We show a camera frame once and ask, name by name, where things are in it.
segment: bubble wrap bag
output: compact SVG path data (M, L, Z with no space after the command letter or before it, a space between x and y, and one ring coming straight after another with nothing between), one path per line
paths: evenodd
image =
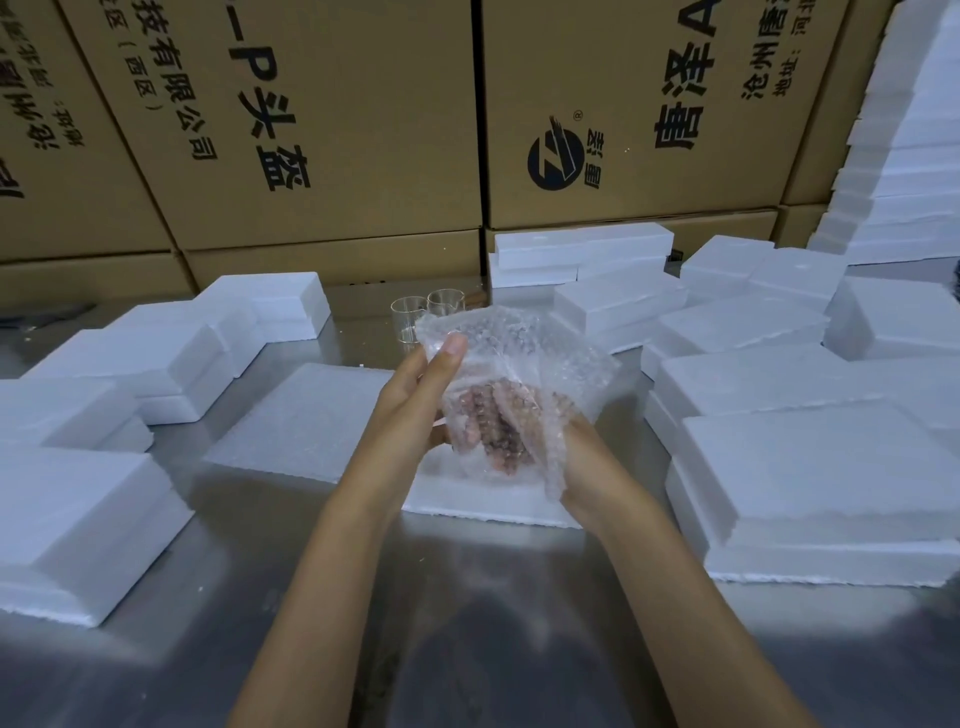
M578 412L591 422L597 418L619 364L535 311L494 305L426 315L417 323L417 338L430 359L455 331L469 345L442 408L464 467L496 480L533 465L543 471L551 495L559 497L564 426Z

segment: white foam box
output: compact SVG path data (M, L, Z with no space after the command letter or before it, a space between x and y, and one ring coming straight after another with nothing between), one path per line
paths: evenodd
M99 624L190 518L152 457L0 446L0 609Z
M860 107L861 119L907 119L926 116L943 116L960 109L960 103L952 94L938 93L935 89L918 89L914 92L868 93Z
M449 445L434 448L423 458L403 510L475 521L580 527L558 500L547 495L546 483L533 469L490 481L470 476Z
M867 93L904 93L916 88L951 88L956 78L958 61L935 61L896 68L886 65L874 73L867 83Z
M894 263L960 255L960 236L949 233L948 228L944 227L940 235L932 238L899 243L852 243L817 232L810 237L806 248L819 253L841 255L849 265Z
M960 70L960 62L953 63ZM899 119L859 119L847 143L865 147L931 147L960 143L958 114Z
M0 379L0 443L143 452L153 434L111 381Z
M908 223L863 223L840 212L828 212L820 219L817 232L852 243L901 243L935 237L948 218L948 215L941 215Z
M836 255L803 248L780 248L753 271L747 280L747 290L777 296L823 313L846 271L847 262Z
M161 397L182 394L223 354L223 345L206 324L85 328L24 377L112 379L134 397Z
M940 587L960 570L960 543L955 539L903 544L725 546L714 514L677 459L667 472L666 494L691 550L717 581Z
M140 415L151 425L195 423L227 390L233 374L227 355L221 354L206 366L183 394L137 400Z
M848 367L857 386L886 397L960 454L960 356L869 359Z
M824 345L845 359L960 353L960 303L940 283L846 277Z
M827 322L826 316L809 308L756 293L705 303L657 320L654 334L640 355L640 369L656 380L662 360L674 356L819 344Z
M251 303L268 343L316 339L330 317L330 304L316 273L220 276L197 301L224 298Z
M552 315L557 321L569 328L571 331L580 333L562 316L558 316L555 312L553 312ZM600 349L606 353L620 353L629 349L636 349L637 347L643 346L647 341L650 340L650 337L653 336L655 325L656 322L653 319L647 319L645 321L638 321L634 324L627 324L626 326L622 327L608 328L605 331L598 331L585 336L585 338L597 349Z
M492 288L490 303L512 308L553 310L553 285L524 285L513 288Z
M576 267L586 259L586 239L576 230L498 232L493 240L501 271Z
M24 375L78 376L116 381L136 398L147 425L168 425L199 419L197 413L232 382L233 371L213 329L194 323L87 328ZM175 413L164 414L168 402L180 403Z
M834 192L828 214L836 213L859 223L914 223L942 219L957 210L960 210L960 192L875 198Z
M861 172L845 167L837 173L833 189L869 197L939 195L960 190L960 167L894 173Z
M227 352L233 376L241 376L267 345L257 325L253 306L243 299L144 303L131 308L111 327L155 324L205 323L217 334Z
M746 293L747 278L773 251L766 240L714 235L680 267L680 280L711 298Z
M886 401L690 417L674 456L730 545L960 533L960 459Z
M851 147L844 169L874 175L960 167L960 145L942 147Z
M556 314L587 336L652 319L686 304L686 286L643 265L566 283L553 294Z
M499 253L487 254L487 272L491 288L520 288L530 285L556 285L577 279L575 265L547 265L539 268L503 269Z
M852 375L851 364L819 344L753 347L680 356L660 365L647 418L672 451L676 425L687 417L730 415L879 399Z
M577 280L585 280L603 276L607 273L622 270L623 268L634 268L642 266L651 271L660 271L666 267L666 255L654 257L633 257L633 258L614 258L610 260L600 259L581 263L577 266Z
M393 372L307 363L206 454L207 462L335 483Z
M501 232L501 269L580 265L598 260L670 255L673 233L657 223L623 223L555 231Z

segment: stainless steel table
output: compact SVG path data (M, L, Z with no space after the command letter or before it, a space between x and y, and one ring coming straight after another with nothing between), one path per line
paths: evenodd
M331 289L318 341L268 347L199 423L156 428L152 453L197 511L100 629L0 615L0 725L222 725L331 486L232 471L208 448L301 363L393 368L398 295L478 279ZM126 305L0 332L17 376L77 328ZM663 503L668 456L641 411L650 382L598 427ZM960 587L721 585L824 722L960 725ZM648 726L673 719L612 567L583 533L403 514L383 550L358 673L357 726Z

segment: cardboard box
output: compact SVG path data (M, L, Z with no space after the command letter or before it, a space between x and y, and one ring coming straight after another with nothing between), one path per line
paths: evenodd
M0 308L114 299L181 299L196 293L179 255L105 255L0 265Z
M670 259L678 261L686 260L699 251L704 243L714 235L732 235L734 237L750 237L754 240L770 240L770 235L777 222L777 213L772 209L761 209L718 215L686 215L680 217L651 218L643 221L618 222L660 223L674 234L673 252L670 254ZM496 250L495 236L496 231L484 231L484 242L487 251Z
M804 142L783 194L785 205L828 203L833 178L847 158L883 29L897 0L851 0Z
M169 251L54 0L2 5L0 261Z
M778 205L847 2L482 5L507 230Z
M780 206L771 240L778 248L805 248L826 211L826 205Z
M468 0L61 0L183 250L481 224Z
M480 275L479 231L333 240L187 254L206 288L220 276L316 271L324 285Z

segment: circular black logo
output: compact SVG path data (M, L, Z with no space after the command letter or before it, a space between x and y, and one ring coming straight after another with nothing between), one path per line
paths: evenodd
M556 191L570 187L584 168L584 143L553 116L550 129L534 141L527 155L527 172L540 189Z

